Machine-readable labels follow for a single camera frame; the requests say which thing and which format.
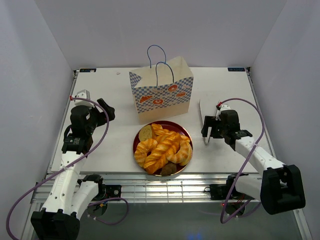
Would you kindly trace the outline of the metal serving tongs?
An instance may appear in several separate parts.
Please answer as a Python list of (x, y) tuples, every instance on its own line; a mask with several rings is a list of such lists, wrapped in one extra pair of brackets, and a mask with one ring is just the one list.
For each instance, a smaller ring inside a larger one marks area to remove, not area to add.
[(204, 126), (205, 116), (212, 115), (212, 109), (210, 107), (209, 98), (201, 97), (199, 99), (199, 112), (201, 117), (201, 126)]

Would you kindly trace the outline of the oval golden bread roll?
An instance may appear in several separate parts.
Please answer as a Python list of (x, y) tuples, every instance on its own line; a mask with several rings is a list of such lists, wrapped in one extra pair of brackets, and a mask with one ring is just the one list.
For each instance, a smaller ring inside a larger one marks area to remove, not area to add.
[(179, 164), (180, 166), (185, 166), (185, 165), (187, 165), (187, 164), (190, 162), (190, 160), (191, 160), (191, 158), (192, 158), (192, 156), (193, 156), (193, 149), (192, 149), (190, 143), (189, 143), (189, 142), (186, 142), (186, 146), (188, 147), (188, 155), (187, 155), (187, 158), (186, 158), (183, 162), (181, 162), (181, 163)]

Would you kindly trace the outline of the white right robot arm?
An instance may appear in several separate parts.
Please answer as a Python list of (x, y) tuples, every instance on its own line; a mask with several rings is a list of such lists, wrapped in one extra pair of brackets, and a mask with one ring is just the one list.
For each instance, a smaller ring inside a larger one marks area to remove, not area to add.
[(201, 130), (203, 137), (224, 139), (235, 152), (249, 158), (249, 163), (260, 174), (258, 180), (241, 174), (226, 185), (226, 194), (237, 199), (245, 194), (261, 202), (264, 210), (275, 215), (306, 205), (302, 176), (299, 168), (286, 165), (259, 146), (253, 135), (241, 129), (238, 113), (233, 109), (221, 109), (216, 116), (206, 115)]

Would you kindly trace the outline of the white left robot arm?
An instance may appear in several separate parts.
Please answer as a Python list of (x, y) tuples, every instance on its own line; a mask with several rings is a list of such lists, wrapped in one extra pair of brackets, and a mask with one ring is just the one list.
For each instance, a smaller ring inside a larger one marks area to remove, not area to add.
[(106, 195), (99, 176), (86, 177), (79, 189), (79, 176), (84, 163), (95, 147), (93, 133), (97, 127), (109, 125), (115, 119), (115, 109), (102, 98), (96, 103), (79, 96), (74, 99), (70, 121), (63, 134), (60, 169), (49, 196), (41, 210), (31, 216), (31, 224), (41, 240), (75, 240), (80, 231), (80, 219), (91, 200)]

